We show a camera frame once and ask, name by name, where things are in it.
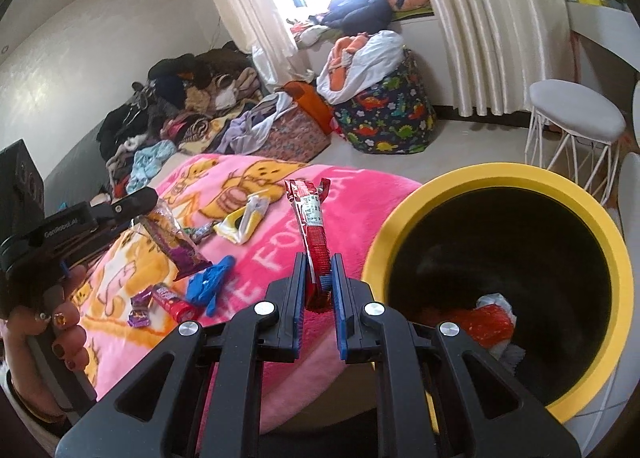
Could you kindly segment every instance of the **pink blanket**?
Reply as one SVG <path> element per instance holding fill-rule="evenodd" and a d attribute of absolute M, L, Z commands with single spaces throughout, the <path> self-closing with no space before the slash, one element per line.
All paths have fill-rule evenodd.
<path fill-rule="evenodd" d="M 284 191 L 283 179 L 332 181 L 322 206 L 330 252 L 340 252 L 348 276 L 359 278 L 376 233 L 389 213 L 419 184 L 370 170 L 305 165 L 256 156 L 204 154 L 191 158 L 158 186 L 183 226 L 200 226 L 238 209 L 246 196 L 263 190 L 271 205 L 252 238 L 236 246 L 212 236 L 200 245 L 214 263 L 227 254 L 236 266 L 218 296 L 214 316 L 204 326 L 230 319 L 264 297 L 267 285 L 288 276 L 295 253 L 303 250 L 298 225 Z M 184 292 L 187 279 L 174 282 L 174 264 L 146 236 L 124 232 L 74 297 L 88 332 L 91 364 L 87 374 L 98 398 L 112 388 L 175 322 L 159 307 L 151 309 L 152 325 L 130 328 L 126 319 L 132 295 L 165 282 Z M 286 422 L 320 395 L 343 370 L 338 358 L 333 315 L 305 314 L 303 349 L 295 364 L 264 367 L 260 431 Z"/>

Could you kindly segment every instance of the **white shelf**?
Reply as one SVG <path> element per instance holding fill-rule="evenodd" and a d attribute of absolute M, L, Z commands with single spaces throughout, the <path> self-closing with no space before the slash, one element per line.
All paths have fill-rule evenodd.
<path fill-rule="evenodd" d="M 571 29 L 640 71 L 640 26 L 631 12 L 608 6 L 567 3 Z"/>

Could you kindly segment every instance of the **human hand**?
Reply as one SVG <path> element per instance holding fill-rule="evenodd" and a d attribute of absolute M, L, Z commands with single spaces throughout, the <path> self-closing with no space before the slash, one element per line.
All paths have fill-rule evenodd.
<path fill-rule="evenodd" d="M 29 335 L 43 333 L 52 322 L 62 332 L 54 341 L 51 350 L 74 372 L 87 367 L 89 353 L 84 348 L 86 332 L 78 326 L 78 308 L 68 300 L 80 286 L 85 275 L 86 269 L 80 266 L 71 270 L 69 278 L 63 283 L 66 301 L 55 309 L 51 319 L 42 320 L 36 317 L 33 310 L 18 306 L 11 312 L 8 321 L 0 322 L 5 360 L 11 370 L 11 380 L 16 393 L 28 408 L 53 418 L 62 416 L 63 412 L 40 377 L 26 338 Z"/>

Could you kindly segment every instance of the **yellow trash bin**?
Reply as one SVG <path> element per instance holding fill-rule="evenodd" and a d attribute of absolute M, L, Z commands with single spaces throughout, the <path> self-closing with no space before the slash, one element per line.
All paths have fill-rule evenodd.
<path fill-rule="evenodd" d="M 417 321 L 499 292 L 526 351 L 516 378 L 560 421 L 598 393 L 625 345 L 633 277 L 624 241 L 588 193 L 523 164 L 482 164 L 423 185 L 389 216 L 363 281 Z"/>

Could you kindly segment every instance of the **dinosaur print bag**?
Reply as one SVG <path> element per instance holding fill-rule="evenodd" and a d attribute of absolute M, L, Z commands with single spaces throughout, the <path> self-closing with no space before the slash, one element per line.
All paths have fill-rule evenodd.
<path fill-rule="evenodd" d="M 424 151 L 436 120 L 408 49 L 401 65 L 379 83 L 336 104 L 334 117 L 353 147 L 370 154 Z"/>

